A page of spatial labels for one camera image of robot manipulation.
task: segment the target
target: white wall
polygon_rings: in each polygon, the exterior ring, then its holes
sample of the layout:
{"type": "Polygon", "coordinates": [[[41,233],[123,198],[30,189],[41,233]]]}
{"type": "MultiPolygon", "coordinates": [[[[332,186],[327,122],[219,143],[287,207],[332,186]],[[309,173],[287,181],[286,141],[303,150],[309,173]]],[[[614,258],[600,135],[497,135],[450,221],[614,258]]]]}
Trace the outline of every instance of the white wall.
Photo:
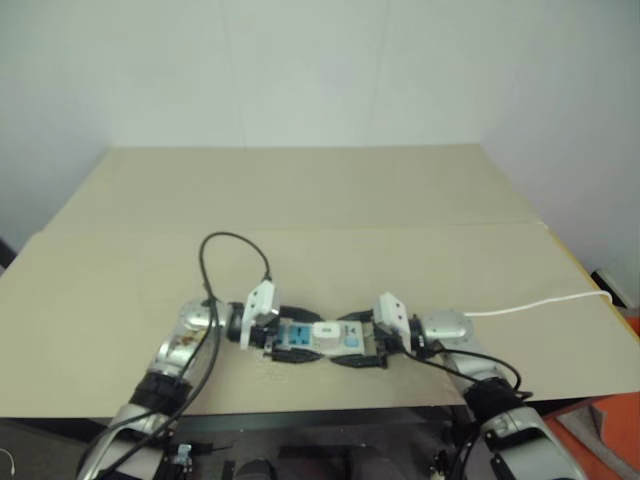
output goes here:
{"type": "Polygon", "coordinates": [[[640,291],[637,0],[4,0],[0,235],[109,145],[481,141],[640,291]]]}

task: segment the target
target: beige tabletop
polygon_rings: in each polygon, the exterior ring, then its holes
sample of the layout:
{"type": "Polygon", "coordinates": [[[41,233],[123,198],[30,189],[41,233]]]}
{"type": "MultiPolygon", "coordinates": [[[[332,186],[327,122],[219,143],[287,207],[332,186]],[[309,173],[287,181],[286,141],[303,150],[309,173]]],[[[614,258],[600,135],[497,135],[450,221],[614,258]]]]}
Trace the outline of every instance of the beige tabletop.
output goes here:
{"type": "MultiPolygon", "coordinates": [[[[391,291],[409,310],[493,310],[593,289],[473,145],[112,151],[0,277],[0,416],[111,416],[202,294],[196,250],[233,229],[268,254],[282,302],[331,318],[391,291]]],[[[212,243],[216,292],[242,300],[261,265],[212,243]]],[[[537,399],[640,390],[640,348],[599,297],[474,320],[537,399]]],[[[446,375],[265,362],[223,344],[191,413],[460,403],[446,375]]]]}

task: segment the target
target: table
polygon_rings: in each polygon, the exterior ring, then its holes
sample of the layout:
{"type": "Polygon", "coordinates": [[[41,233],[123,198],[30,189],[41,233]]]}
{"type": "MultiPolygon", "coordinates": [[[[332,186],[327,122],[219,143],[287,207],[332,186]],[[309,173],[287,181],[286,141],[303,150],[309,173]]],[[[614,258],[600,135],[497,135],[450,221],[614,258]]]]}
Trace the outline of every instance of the table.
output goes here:
{"type": "MultiPolygon", "coordinates": [[[[493,310],[594,288],[477,145],[375,149],[112,150],[0,278],[4,417],[108,417],[202,294],[209,231],[268,254],[282,302],[326,318],[384,291],[411,312],[493,310]]],[[[243,300],[261,264],[220,240],[217,294],[243,300]]],[[[640,390],[640,349],[590,297],[479,318],[488,350],[538,400],[640,390]]],[[[459,404],[446,375],[264,362],[224,342],[189,410],[236,414],[459,404]]]]}

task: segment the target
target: white cable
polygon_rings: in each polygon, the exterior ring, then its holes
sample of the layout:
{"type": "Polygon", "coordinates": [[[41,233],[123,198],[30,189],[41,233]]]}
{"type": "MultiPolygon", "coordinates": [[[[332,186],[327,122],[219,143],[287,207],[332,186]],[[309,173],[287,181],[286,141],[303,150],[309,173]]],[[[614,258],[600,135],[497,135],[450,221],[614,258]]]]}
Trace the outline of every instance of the white cable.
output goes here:
{"type": "Polygon", "coordinates": [[[9,460],[11,461],[11,478],[16,476],[16,462],[13,461],[13,455],[11,455],[11,452],[9,450],[5,450],[4,448],[0,448],[0,452],[6,454],[9,457],[9,460]]]}
{"type": "Polygon", "coordinates": [[[592,292],[574,293],[573,295],[566,295],[564,297],[547,298],[545,300],[540,300],[539,302],[533,302],[527,305],[521,305],[519,307],[505,308],[504,310],[494,310],[492,312],[465,312],[465,315],[467,315],[468,317],[490,317],[493,315],[502,315],[505,313],[521,312],[522,310],[539,307],[540,305],[545,305],[547,303],[564,302],[565,300],[574,300],[576,298],[591,297],[594,295],[604,295],[609,299],[609,302],[613,303],[613,297],[611,297],[611,294],[609,292],[605,292],[604,290],[594,290],[592,292]]]}

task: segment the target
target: floor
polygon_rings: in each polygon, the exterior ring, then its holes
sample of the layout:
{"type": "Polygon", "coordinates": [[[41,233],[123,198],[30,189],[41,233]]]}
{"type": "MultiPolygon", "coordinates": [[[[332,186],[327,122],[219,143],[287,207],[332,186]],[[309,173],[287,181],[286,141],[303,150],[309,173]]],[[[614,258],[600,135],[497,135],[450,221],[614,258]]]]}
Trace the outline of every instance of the floor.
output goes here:
{"type": "MultiPolygon", "coordinates": [[[[337,480],[344,473],[343,447],[368,445],[393,460],[407,480],[425,480],[430,478],[433,456],[445,448],[441,433],[424,424],[385,424],[217,432],[195,438],[192,435],[192,440],[231,447],[198,459],[194,478],[219,479],[227,460],[242,464],[253,458],[267,458],[277,467],[279,480],[301,478],[301,472],[306,480],[337,480]],[[324,448],[316,458],[302,461],[297,457],[296,447],[300,446],[324,448]]],[[[0,448],[13,453],[16,480],[39,480],[73,478],[83,445],[0,420],[0,448]]],[[[8,459],[0,456],[0,478],[8,478],[8,468],[8,459]]],[[[482,446],[474,451],[468,471],[470,480],[493,478],[488,469],[488,452],[482,446]]]]}

